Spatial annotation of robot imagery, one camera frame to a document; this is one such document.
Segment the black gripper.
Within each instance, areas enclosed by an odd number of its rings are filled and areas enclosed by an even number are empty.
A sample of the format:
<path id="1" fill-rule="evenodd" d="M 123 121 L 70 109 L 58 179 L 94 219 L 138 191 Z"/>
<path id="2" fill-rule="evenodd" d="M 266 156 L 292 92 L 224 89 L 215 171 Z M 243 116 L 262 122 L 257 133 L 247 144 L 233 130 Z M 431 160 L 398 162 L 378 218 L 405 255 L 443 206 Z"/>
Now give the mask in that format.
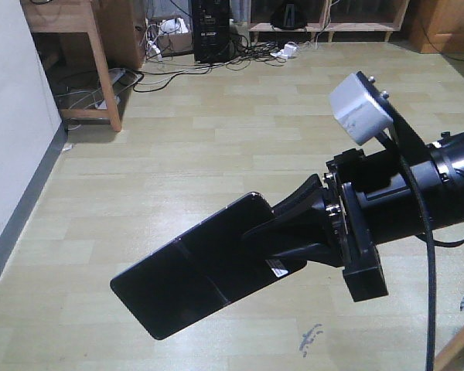
<path id="1" fill-rule="evenodd" d="M 388 294 L 377 245 L 424 235 L 438 219 L 433 196 L 440 178 L 430 157 L 415 162 L 392 151 L 350 149 L 327 163 L 328 187 L 341 208 L 339 246 L 317 174 L 273 207 L 274 218 L 243 234 L 243 248 L 261 259 L 304 260 L 342 267 L 355 302 Z"/>

